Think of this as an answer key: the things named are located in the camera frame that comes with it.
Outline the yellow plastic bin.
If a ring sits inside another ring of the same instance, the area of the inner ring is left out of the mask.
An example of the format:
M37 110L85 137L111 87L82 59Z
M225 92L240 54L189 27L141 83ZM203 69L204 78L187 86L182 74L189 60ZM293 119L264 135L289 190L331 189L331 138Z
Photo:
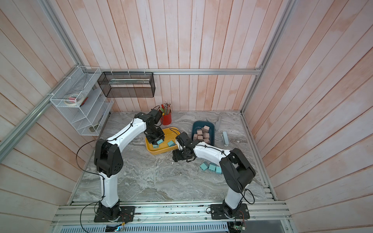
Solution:
M165 134L165 139L164 139L164 142L160 144L159 148L157 149L154 149L153 145L148 142L147 138L145 138L146 148L152 155L157 155L157 154L161 154L161 153L165 153L168 151L173 151L173 150L178 149L178 146L176 144L176 136L181 134L180 131L175 127L165 128L162 130ZM171 140L175 143L175 146L173 147L169 147L167 144Z

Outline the dark teal plastic bin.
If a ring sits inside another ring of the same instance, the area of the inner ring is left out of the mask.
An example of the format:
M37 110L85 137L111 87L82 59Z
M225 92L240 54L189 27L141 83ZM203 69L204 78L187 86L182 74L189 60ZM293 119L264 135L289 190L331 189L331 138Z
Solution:
M208 121L195 121L192 125L193 140L203 141L209 145L215 144L215 125Z

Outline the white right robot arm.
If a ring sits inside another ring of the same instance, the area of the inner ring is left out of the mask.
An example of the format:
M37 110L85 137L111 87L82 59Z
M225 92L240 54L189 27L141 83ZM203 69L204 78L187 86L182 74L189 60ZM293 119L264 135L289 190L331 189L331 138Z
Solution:
M202 158L221 168L225 181L229 186L223 205L228 210L236 210L244 199L244 190L256 176L255 169L238 148L224 150L205 142L192 140L183 132L176 137L178 149L173 151L173 160L192 162Z

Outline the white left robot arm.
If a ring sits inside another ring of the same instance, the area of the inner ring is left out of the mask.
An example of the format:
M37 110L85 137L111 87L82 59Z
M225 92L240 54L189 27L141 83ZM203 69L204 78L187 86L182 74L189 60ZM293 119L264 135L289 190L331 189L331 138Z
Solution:
M121 153L125 147L141 133L152 145L159 146L165 141L163 130L157 126L161 117L162 113L156 109L147 114L140 112L115 135L96 142L94 164L102 177L102 206L112 208L119 201L118 173L123 167Z

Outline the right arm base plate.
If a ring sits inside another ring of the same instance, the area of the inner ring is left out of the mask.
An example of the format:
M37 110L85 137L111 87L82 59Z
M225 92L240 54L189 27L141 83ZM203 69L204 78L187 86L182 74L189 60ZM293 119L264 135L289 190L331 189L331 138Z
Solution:
M231 209L226 204L211 204L210 205L211 218L214 220L221 219L249 219L250 214L247 204L239 204L236 209Z

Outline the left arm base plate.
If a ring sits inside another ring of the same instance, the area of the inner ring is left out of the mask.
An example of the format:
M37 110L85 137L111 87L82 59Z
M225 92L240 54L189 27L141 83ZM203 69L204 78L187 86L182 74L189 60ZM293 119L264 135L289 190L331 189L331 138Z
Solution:
M134 218L134 206L114 206L112 208L99 205L94 222L132 222Z

